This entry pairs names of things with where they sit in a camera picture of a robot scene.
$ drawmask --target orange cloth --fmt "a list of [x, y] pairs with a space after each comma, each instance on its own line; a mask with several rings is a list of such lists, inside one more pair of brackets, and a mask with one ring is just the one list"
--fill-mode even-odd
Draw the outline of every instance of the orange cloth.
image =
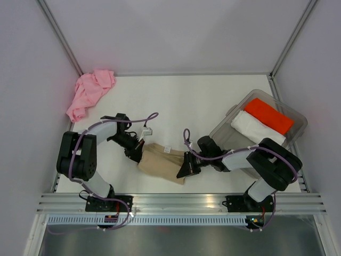
[[259, 98], [252, 100], [244, 110], [282, 135], [286, 134], [294, 124], [289, 117], [279, 113]]

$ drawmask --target gray floor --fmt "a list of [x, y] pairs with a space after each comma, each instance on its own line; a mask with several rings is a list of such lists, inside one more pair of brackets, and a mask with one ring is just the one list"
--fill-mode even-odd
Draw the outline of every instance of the gray floor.
[[[52, 226], [63, 232], [84, 226]], [[308, 218], [276, 217], [261, 233], [236, 227], [127, 226], [102, 232], [45, 234], [43, 256], [274, 256], [325, 255], [314, 222]]]

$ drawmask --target white wall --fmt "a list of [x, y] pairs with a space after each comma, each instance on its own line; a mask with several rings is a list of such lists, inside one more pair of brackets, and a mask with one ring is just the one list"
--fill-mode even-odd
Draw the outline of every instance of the white wall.
[[35, 1], [0, 7], [0, 255], [22, 255], [77, 75]]
[[82, 67], [270, 72], [308, 0], [47, 0]]
[[286, 103], [304, 114], [298, 141], [305, 174], [341, 242], [341, 1], [320, 1], [277, 77]]

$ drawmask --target vent grille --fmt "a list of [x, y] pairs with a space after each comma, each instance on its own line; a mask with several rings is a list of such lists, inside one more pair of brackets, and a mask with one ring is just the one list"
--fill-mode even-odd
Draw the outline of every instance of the vent grille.
[[[136, 215], [130, 217], [128, 225], [132, 226], [245, 226], [245, 215], [236, 216], [164, 216], [164, 215]], [[120, 214], [116, 224], [125, 220]], [[74, 215], [51, 214], [48, 218], [49, 225], [109, 225], [105, 215]]]

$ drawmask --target white table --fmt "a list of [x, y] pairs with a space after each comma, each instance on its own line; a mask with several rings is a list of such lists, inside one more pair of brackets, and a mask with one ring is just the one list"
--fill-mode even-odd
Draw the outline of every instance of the white table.
[[[184, 128], [191, 130], [195, 142], [209, 135], [226, 112], [253, 89], [271, 94], [265, 75], [117, 77], [115, 87], [88, 110], [87, 117], [75, 124], [74, 131], [88, 128], [104, 115], [125, 113], [133, 120], [157, 111], [159, 116], [148, 123], [153, 136], [146, 137], [146, 143], [186, 151]], [[133, 124], [131, 130], [138, 131], [142, 125]], [[97, 154], [97, 171], [117, 193], [243, 193], [255, 181], [242, 171], [220, 173], [207, 166], [199, 175], [187, 177], [185, 185], [177, 185], [144, 174], [113, 141], [101, 143]], [[57, 192], [81, 190], [79, 184], [61, 176]], [[298, 183], [290, 185], [286, 192], [300, 192]]]

